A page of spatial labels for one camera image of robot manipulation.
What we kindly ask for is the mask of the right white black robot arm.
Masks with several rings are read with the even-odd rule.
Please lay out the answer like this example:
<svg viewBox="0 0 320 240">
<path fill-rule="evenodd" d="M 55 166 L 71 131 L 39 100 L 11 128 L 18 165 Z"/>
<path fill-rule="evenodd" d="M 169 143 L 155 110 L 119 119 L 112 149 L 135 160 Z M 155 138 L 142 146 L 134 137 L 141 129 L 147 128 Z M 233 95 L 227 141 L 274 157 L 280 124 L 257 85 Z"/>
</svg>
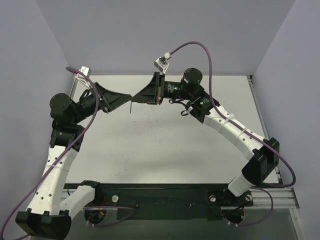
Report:
<svg viewBox="0 0 320 240">
<path fill-rule="evenodd" d="M 180 82 L 166 81 L 165 75 L 155 72 L 149 84 L 133 96 L 134 103 L 160 105 L 163 99 L 181 104 L 181 115 L 191 115 L 200 123 L 211 127 L 230 141 L 247 159 L 243 167 L 223 192 L 224 201 L 236 204 L 251 187 L 261 185 L 279 164 L 280 144 L 251 131 L 220 103 L 210 98 L 201 86 L 203 74 L 196 68 L 184 71 Z"/>
</svg>

